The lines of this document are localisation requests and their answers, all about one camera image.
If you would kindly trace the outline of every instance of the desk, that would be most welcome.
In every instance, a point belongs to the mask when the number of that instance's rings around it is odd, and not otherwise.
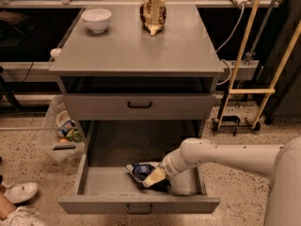
[[[98,130],[86,141],[75,195],[60,204],[68,213],[213,212],[219,199],[204,196],[199,170],[181,180],[197,195],[179,197],[137,186],[124,168],[201,136],[223,67],[196,7],[167,5],[165,28],[154,37],[138,6],[102,8],[113,14],[108,30],[95,35],[78,20],[50,69],[61,77],[71,118]]]

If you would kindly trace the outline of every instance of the drawer handle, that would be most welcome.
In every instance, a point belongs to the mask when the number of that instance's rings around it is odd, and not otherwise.
[[[141,106],[134,106],[134,105],[131,105],[131,102],[128,102],[128,107],[131,108],[131,109],[149,109],[151,108],[152,106],[152,103],[149,102],[148,105],[141,105]]]
[[[127,204],[126,205],[126,212],[129,214],[129,215],[148,215],[152,212],[152,205],[150,204],[150,210],[147,211],[147,212],[132,212],[130,210],[130,204]]]

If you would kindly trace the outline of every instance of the terrazzo floor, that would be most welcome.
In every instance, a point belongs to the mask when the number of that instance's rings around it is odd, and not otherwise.
[[[246,117],[252,121],[257,106],[244,103],[230,104],[226,115]],[[216,117],[214,107],[211,118]],[[40,127],[43,115],[0,114],[0,149],[3,157],[0,172],[7,183],[35,181],[40,185],[39,194],[25,205],[40,210],[40,216],[48,225],[93,226],[93,225],[262,225],[268,180],[235,169],[216,164],[203,166],[205,185],[209,196],[217,196],[221,203],[210,215],[68,215],[57,203],[61,196],[72,195],[79,159],[58,163],[42,148],[36,146],[38,131],[4,130],[17,127]],[[232,128],[211,129],[208,119],[203,138],[216,144],[279,144],[287,143],[301,135],[301,121],[274,121],[265,125],[261,119],[261,130],[254,132],[239,128],[233,136]]]

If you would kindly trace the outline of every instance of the sneaker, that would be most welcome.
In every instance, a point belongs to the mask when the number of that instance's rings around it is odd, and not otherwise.
[[[39,211],[33,207],[18,207],[1,222],[3,226],[47,226],[38,218]]]
[[[4,187],[6,188],[4,196],[14,204],[30,200],[39,190],[37,183],[13,183]]]

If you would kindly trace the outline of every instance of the brown chip bag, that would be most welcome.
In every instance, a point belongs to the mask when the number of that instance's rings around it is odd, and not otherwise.
[[[166,21],[164,0],[143,0],[140,5],[140,19],[154,36],[162,29]]]

